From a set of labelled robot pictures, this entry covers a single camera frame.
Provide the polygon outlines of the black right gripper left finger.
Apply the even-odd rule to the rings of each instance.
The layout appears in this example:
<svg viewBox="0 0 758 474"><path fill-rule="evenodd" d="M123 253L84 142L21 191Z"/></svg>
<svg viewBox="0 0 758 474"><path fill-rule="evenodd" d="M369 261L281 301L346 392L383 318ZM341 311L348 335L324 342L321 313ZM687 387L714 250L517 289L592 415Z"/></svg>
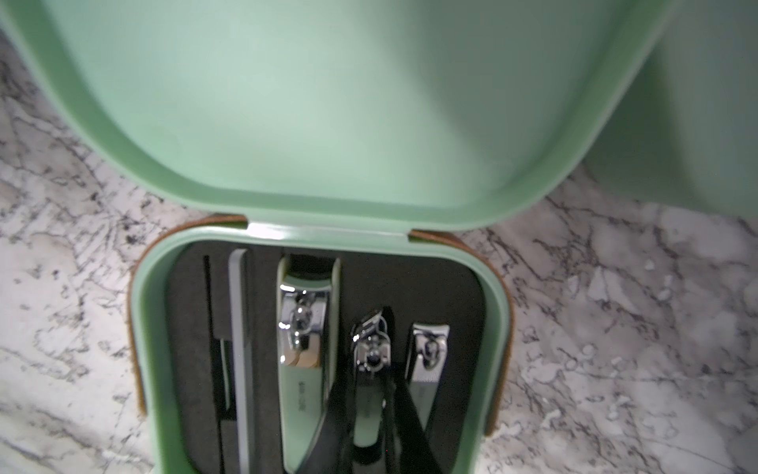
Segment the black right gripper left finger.
<svg viewBox="0 0 758 474"><path fill-rule="evenodd" d="M317 433L296 473L353 473L355 418L355 373L339 369Z"/></svg>

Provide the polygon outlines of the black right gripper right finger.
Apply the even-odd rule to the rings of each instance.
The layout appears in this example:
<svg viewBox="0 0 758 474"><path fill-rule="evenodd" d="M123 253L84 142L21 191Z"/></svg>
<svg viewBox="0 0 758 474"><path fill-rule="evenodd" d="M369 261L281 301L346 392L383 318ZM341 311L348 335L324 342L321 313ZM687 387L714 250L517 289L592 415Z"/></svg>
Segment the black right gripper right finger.
<svg viewBox="0 0 758 474"><path fill-rule="evenodd" d="M387 473L442 473L408 385L397 367L383 376L384 462Z"/></svg>

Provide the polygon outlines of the small clipper pile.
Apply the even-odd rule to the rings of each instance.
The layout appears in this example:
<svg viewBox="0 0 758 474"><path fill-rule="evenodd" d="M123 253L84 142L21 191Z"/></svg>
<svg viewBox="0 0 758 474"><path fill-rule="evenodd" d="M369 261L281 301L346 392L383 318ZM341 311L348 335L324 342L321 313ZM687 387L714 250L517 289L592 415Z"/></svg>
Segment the small clipper pile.
<svg viewBox="0 0 758 474"><path fill-rule="evenodd" d="M410 331L406 381L426 431L448 355L449 325L414 323Z"/></svg>

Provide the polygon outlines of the green nail kit case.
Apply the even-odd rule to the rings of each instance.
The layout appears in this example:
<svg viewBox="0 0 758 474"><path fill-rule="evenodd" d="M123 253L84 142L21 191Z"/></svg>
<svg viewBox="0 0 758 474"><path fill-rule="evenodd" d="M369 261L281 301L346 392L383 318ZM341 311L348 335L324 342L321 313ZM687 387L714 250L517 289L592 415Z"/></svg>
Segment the green nail kit case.
<svg viewBox="0 0 758 474"><path fill-rule="evenodd" d="M756 2L682 2L584 162L617 195L754 219Z"/></svg>
<svg viewBox="0 0 758 474"><path fill-rule="evenodd" d="M507 288L443 231L574 170L672 1L5 1L59 114L150 192L218 213L159 240L129 302L156 469L190 473L162 282L201 239L447 258L488 305L452 471L473 471L511 346Z"/></svg>

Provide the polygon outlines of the large clipper table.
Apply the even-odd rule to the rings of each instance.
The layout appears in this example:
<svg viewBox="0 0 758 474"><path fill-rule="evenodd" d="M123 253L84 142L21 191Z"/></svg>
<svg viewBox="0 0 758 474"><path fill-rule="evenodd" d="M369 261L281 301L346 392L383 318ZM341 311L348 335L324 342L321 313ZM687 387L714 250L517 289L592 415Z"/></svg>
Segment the large clipper table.
<svg viewBox="0 0 758 474"><path fill-rule="evenodd" d="M278 264L276 343L284 471L306 457L336 372L341 263L289 254Z"/></svg>

